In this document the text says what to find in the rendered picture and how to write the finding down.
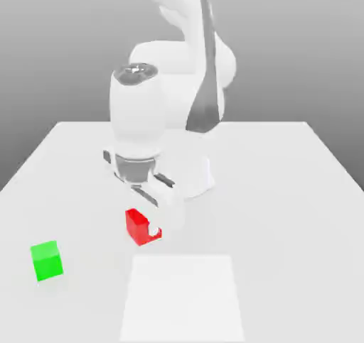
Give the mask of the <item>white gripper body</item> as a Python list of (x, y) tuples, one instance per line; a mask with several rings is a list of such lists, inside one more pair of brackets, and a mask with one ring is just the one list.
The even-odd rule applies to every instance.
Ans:
[(179, 190), (160, 181), (149, 181), (142, 186), (131, 187), (131, 206), (148, 220), (160, 218), (161, 230), (170, 234), (185, 222), (184, 200)]

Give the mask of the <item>small red cube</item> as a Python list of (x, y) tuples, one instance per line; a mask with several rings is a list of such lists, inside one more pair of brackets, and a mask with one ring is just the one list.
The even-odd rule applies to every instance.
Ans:
[(159, 229), (155, 235), (149, 233), (149, 220), (137, 209), (128, 209), (125, 212), (126, 228), (130, 237), (138, 246), (148, 244), (162, 237)]

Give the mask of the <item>small green cube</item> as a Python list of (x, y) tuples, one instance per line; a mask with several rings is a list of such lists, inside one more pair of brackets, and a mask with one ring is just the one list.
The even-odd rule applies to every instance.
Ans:
[(55, 240), (34, 245), (30, 251), (38, 282), (63, 274), (60, 251)]

